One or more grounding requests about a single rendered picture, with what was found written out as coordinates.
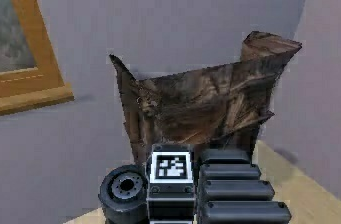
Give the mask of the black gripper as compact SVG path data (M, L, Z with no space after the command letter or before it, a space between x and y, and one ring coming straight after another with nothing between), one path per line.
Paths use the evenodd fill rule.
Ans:
M98 199L105 224L149 224L147 217L147 180L139 165L123 165L107 174Z

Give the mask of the dark brown wooden chair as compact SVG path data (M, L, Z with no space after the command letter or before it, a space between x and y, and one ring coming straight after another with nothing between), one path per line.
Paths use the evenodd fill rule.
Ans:
M273 90L303 44L252 31L234 63L138 79L122 60L109 56L134 162L146 162L158 143L214 146L252 153L261 126L274 113Z

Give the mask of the wooden framed picture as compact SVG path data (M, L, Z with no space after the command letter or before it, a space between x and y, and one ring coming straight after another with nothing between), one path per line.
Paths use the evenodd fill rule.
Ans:
M72 101L37 0L0 0L0 116Z

